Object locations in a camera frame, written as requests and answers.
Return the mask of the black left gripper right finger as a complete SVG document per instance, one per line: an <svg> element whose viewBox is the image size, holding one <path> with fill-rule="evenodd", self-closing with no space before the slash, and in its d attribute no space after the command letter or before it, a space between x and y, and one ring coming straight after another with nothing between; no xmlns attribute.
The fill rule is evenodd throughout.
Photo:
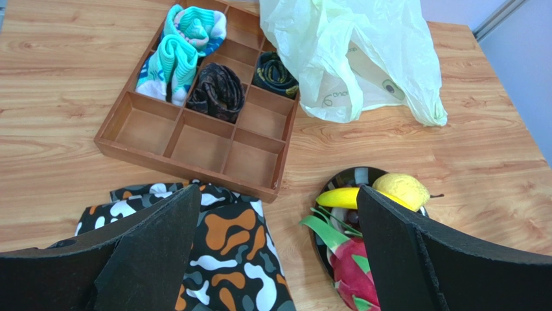
<svg viewBox="0 0 552 311"><path fill-rule="evenodd" d="M464 234L370 187L357 196L382 310L550 310L551 257Z"/></svg>

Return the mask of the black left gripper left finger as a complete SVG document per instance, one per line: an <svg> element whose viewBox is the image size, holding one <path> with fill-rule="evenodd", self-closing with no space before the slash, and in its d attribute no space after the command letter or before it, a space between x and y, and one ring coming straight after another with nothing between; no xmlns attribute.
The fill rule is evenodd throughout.
<svg viewBox="0 0 552 311"><path fill-rule="evenodd" d="M2 310L173 310L200 211L195 185L96 230L1 254Z"/></svg>

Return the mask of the yellow lemon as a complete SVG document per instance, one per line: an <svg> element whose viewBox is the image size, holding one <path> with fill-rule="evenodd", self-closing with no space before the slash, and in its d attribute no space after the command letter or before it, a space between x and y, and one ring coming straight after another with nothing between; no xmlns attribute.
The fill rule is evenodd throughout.
<svg viewBox="0 0 552 311"><path fill-rule="evenodd" d="M413 212L417 212L430 200L429 190L419 180L407 174L384 174L373 182L372 188Z"/></svg>

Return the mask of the dark red grape bunch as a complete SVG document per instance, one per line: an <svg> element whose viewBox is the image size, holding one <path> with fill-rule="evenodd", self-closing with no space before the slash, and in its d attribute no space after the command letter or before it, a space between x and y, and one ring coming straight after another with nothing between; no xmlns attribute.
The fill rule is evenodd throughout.
<svg viewBox="0 0 552 311"><path fill-rule="evenodd" d="M347 209L343 221L355 230L360 230L360 221L357 210Z"/></svg>

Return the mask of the yellow banana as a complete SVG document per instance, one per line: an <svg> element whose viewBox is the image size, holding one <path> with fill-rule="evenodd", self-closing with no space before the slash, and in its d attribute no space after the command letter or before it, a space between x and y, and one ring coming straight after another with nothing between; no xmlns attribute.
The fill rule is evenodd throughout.
<svg viewBox="0 0 552 311"><path fill-rule="evenodd" d="M359 187L345 187L328 190L320 194L316 198L316 202L320 206L324 207L339 207L343 209L356 210L358 208L356 198L360 190L361 188ZM421 205L416 205L416 201L408 200L406 196L392 194L391 191L386 190L376 191L411 211L417 212L421 209Z"/></svg>

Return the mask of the translucent plastic bag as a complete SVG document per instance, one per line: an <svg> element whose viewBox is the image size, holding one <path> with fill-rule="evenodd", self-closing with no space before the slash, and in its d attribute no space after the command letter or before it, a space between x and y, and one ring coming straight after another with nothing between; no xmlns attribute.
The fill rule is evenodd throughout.
<svg viewBox="0 0 552 311"><path fill-rule="evenodd" d="M348 123L406 106L425 126L446 125L440 63L419 1L261 1L259 12L307 115Z"/></svg>

